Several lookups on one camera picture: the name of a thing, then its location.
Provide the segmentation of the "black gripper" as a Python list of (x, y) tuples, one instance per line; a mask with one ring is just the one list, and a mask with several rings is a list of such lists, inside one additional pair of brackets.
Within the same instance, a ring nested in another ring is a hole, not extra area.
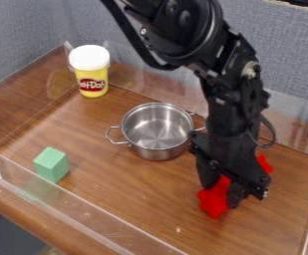
[(223, 136), (192, 131), (190, 138), (203, 188), (212, 188), (222, 174), (226, 174), (236, 181), (230, 184), (227, 192), (231, 209), (236, 208), (250, 195), (244, 187), (254, 190), (251, 195), (264, 199), (268, 195), (271, 177), (256, 159), (256, 144), (248, 134), (244, 132), (235, 136)]

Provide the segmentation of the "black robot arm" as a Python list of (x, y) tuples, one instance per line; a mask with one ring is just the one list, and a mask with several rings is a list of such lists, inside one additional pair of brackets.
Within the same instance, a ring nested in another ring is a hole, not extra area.
[(208, 103), (207, 132), (191, 135), (202, 185), (212, 191), (223, 177), (224, 204), (268, 195), (271, 177), (256, 158), (259, 132), (271, 122), (262, 112), (256, 51), (232, 30), (218, 0), (101, 0), (136, 51), (152, 67), (191, 69)]

